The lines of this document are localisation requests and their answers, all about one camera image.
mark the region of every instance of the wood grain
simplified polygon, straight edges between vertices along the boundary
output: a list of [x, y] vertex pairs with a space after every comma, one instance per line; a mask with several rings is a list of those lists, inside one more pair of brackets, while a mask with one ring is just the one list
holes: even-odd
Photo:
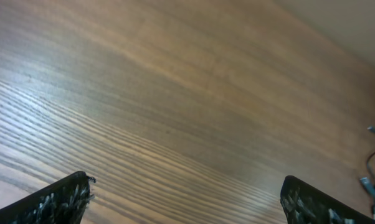
[[369, 125], [375, 69], [273, 1], [0, 1], [15, 200], [84, 169], [90, 222], [284, 223], [295, 175], [369, 215]]

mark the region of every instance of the wooden tabletop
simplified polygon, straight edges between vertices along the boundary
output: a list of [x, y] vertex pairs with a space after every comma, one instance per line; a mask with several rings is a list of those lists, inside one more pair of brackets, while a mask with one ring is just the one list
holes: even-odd
[[0, 0], [0, 208], [76, 170], [84, 223], [286, 223], [286, 175], [370, 215], [375, 69], [269, 0]]

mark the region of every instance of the brown wooden surface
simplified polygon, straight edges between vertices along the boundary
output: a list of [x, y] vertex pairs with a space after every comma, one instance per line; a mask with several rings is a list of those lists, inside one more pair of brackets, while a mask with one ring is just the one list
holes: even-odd
[[375, 69], [272, 1], [0, 1], [0, 207], [75, 170], [87, 223], [285, 223], [295, 175], [369, 215]]

